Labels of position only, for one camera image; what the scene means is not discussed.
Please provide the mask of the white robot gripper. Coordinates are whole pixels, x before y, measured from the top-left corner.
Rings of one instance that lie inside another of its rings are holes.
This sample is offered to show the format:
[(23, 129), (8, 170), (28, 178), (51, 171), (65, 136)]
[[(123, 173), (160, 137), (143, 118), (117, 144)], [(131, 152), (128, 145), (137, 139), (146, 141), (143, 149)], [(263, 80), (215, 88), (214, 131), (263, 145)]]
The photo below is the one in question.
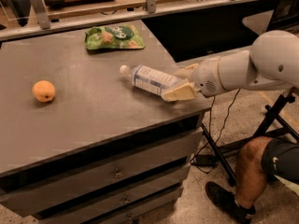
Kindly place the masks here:
[[(223, 93), (219, 76), (220, 57), (208, 58), (177, 70), (175, 77), (192, 80), (206, 97)], [(198, 90), (193, 82), (184, 81), (162, 92), (167, 102), (187, 101), (196, 97)]]

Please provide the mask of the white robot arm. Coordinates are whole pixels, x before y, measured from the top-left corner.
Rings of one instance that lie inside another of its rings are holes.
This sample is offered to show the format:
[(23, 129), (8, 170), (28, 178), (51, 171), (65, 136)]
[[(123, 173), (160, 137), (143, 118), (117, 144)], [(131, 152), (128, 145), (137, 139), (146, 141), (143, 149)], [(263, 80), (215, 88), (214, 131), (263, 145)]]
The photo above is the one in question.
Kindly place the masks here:
[(207, 58), (178, 70), (181, 81), (162, 92), (167, 102), (227, 91), (299, 88), (299, 37), (286, 31), (260, 35), (249, 49)]

